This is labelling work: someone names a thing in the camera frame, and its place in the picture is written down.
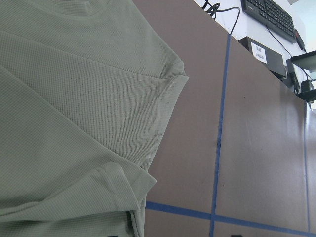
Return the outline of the black keyboard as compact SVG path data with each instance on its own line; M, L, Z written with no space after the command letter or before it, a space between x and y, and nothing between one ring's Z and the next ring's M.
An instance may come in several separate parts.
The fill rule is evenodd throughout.
M292 17L273 0L241 0L240 3L244 13L289 42L297 42Z

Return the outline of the black box with label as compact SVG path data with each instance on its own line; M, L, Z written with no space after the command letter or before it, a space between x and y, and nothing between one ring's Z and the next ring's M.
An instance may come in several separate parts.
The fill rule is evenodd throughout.
M267 46L260 44L250 37L244 37L238 42L246 48L257 60L264 64L277 78L286 77L287 72L283 64L281 54L271 50Z

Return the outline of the olive green long-sleeve shirt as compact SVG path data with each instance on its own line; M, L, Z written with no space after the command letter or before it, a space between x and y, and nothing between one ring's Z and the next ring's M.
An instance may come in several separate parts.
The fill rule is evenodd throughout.
M187 81L131 0L1 1L1 236L143 236Z

